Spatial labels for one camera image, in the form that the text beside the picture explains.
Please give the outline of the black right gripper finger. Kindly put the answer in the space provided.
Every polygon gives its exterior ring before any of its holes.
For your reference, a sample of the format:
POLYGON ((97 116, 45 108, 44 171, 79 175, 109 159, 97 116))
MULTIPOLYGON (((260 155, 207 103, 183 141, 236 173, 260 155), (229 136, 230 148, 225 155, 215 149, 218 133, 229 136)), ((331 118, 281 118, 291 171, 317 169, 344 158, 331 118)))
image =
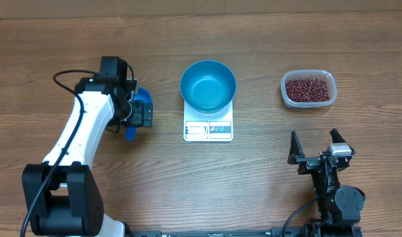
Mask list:
POLYGON ((295 131, 291 132, 291 145, 287 163, 290 165, 297 165, 305 158, 300 140, 295 131))
POLYGON ((332 138, 332 143, 333 144, 337 144, 337 143, 345 143, 345 140, 342 138, 342 136, 340 135, 340 133, 337 131, 336 128, 333 128, 330 131, 330 136, 332 138))

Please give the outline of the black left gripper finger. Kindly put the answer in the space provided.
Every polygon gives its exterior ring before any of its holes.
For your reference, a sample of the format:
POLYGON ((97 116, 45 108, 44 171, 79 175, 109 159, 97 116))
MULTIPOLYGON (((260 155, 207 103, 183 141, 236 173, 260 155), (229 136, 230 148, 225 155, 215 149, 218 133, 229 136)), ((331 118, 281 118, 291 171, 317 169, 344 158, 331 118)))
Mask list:
POLYGON ((152 123, 153 123, 153 103, 145 103, 143 127, 151 128, 152 123))
POLYGON ((133 101, 131 103, 132 113, 127 119, 128 127, 142 127, 144 124, 144 102, 133 101))

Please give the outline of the blue plastic measuring scoop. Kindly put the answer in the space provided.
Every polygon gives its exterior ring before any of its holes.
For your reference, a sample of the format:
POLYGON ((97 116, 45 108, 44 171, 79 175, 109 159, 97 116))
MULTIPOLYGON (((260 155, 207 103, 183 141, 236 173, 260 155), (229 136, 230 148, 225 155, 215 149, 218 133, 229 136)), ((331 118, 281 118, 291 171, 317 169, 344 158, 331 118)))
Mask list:
MULTIPOLYGON (((132 101, 143 101, 145 103, 153 103, 151 95, 148 90, 144 88, 139 88, 138 93, 134 95, 132 101)), ((125 132, 125 138, 131 142, 136 136, 136 129, 139 127, 128 127, 127 126, 127 119, 123 121, 123 125, 127 128, 125 132)))

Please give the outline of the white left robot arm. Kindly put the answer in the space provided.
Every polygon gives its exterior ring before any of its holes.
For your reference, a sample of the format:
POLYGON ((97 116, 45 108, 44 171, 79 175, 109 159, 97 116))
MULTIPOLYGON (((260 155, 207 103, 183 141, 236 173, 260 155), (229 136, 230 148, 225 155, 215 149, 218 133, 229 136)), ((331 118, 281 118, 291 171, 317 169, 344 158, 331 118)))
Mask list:
POLYGON ((137 80, 120 76, 82 78, 70 89, 72 113, 53 149, 40 164, 28 164, 22 187, 28 212, 20 234, 36 236, 132 236, 127 223, 104 210, 92 174, 101 135, 110 126, 126 127, 132 140, 138 127, 152 126, 153 103, 137 80))

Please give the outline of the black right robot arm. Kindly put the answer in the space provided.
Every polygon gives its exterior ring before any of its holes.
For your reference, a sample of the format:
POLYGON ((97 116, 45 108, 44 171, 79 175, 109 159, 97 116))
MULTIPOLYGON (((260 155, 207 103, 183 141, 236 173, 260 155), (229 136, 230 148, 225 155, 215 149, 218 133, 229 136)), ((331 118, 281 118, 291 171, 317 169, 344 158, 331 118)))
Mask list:
POLYGON ((312 178, 315 198, 299 207, 285 221, 282 236, 362 236, 360 212, 364 207, 364 192, 353 186, 342 186, 338 172, 349 167, 355 150, 342 138, 337 129, 330 131, 332 143, 317 157, 306 157, 295 131, 291 132, 291 147, 288 155, 290 165, 298 165, 299 174, 312 178), (318 205, 319 219, 309 220, 302 227, 288 229, 290 220, 299 212, 318 205))

